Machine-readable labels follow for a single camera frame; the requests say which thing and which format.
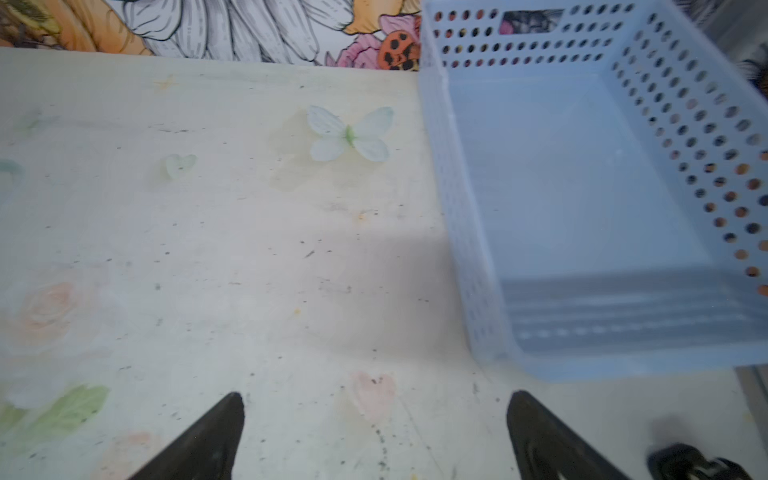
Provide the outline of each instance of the orange flower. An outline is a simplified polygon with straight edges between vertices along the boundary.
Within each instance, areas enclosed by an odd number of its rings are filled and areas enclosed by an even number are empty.
[[[36,408],[74,381],[112,324],[101,269],[57,266],[0,296],[0,400]]]

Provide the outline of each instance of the white tabletop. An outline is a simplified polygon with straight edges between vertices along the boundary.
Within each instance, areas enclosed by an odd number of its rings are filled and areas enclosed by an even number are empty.
[[[122,480],[232,390],[236,479],[518,478],[517,389],[637,480],[672,441],[768,471],[731,371],[473,361],[415,74],[0,48],[0,92],[0,478]],[[393,107],[390,161],[312,161],[312,104]]]

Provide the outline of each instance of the butterfly wing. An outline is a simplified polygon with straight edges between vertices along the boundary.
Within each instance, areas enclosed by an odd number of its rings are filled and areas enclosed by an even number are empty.
[[[349,142],[343,137],[323,137],[315,140],[310,148],[310,155],[314,161],[331,161],[344,153]]]
[[[355,137],[379,138],[392,126],[394,116],[395,111],[392,107],[377,108],[356,124],[352,132]]]
[[[378,138],[356,138],[352,140],[352,145],[370,161],[381,162],[389,159],[386,144]]]
[[[312,105],[306,109],[306,119],[310,127],[324,137],[343,137],[346,133],[344,122],[325,108]]]

